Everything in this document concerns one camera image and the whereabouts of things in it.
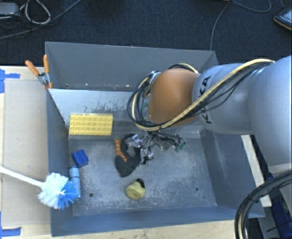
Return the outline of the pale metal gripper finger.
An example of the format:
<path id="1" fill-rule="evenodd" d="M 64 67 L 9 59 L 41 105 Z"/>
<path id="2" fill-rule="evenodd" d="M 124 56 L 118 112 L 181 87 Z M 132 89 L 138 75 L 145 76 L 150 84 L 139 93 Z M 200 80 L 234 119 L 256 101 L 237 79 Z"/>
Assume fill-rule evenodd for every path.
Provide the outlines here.
<path id="1" fill-rule="evenodd" d="M 154 153 L 151 148 L 142 148 L 141 149 L 141 164 L 146 164 L 148 161 L 153 160 Z"/>
<path id="2" fill-rule="evenodd" d="M 140 148 L 143 145 L 143 141 L 139 138 L 137 134 L 129 136 L 125 140 L 125 144 L 127 145 L 127 148 L 134 147 L 134 148 Z"/>

